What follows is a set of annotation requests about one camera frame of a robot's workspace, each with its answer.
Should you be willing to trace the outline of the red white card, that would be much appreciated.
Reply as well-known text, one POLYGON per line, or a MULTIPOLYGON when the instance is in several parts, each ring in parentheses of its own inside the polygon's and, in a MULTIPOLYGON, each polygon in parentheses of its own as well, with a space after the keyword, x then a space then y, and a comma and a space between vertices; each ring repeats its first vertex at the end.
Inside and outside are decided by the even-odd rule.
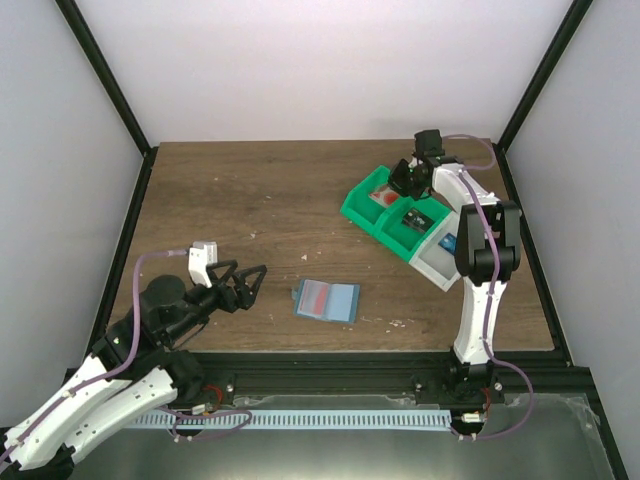
POLYGON ((310 318, 322 318, 329 291, 330 286, 326 282, 305 280, 300 290, 297 312, 310 318))
POLYGON ((372 190, 369 193, 369 198, 377 205, 383 208, 388 208, 400 198, 400 195, 388 184, 383 184, 372 190))

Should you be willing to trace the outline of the blue card holder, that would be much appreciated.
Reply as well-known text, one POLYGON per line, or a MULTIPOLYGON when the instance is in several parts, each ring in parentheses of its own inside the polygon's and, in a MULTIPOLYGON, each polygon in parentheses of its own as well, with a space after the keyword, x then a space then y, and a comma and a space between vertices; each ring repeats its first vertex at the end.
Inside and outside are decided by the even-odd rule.
POLYGON ((317 321, 334 322, 341 324, 352 324, 355 322, 360 295, 360 286, 358 284, 328 283, 330 286, 330 291, 324 315, 322 318, 316 319, 302 316, 297 312, 300 290, 302 287, 302 283, 305 280, 312 279, 302 279, 298 287, 294 288, 291 292, 291 297, 294 301, 293 313, 296 316, 317 321))

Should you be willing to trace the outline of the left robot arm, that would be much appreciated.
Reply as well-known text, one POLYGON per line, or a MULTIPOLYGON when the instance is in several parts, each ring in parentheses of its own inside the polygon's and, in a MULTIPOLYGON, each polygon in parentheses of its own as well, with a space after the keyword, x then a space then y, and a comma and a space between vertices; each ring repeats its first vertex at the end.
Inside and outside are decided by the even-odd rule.
POLYGON ((250 309, 267 274, 234 260, 208 265, 192 287, 161 275, 132 287, 132 307, 36 412, 1 434, 4 479, 67 479, 92 450, 136 418, 203 388, 203 368, 182 346, 217 311, 250 309))

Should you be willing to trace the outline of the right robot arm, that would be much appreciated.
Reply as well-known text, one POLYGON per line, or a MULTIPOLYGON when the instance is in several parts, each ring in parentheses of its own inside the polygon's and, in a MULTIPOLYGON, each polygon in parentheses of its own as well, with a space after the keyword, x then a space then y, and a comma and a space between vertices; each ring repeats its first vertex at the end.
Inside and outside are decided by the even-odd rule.
POLYGON ((432 129, 414 135, 411 159, 400 160, 388 177, 388 185, 400 196, 417 200, 436 193, 458 216, 454 264, 463 281, 463 304, 448 379, 456 394, 490 386, 498 364, 493 332, 499 303, 521 259, 520 208, 499 199, 471 175, 490 167, 467 166, 446 154, 440 131, 432 129))

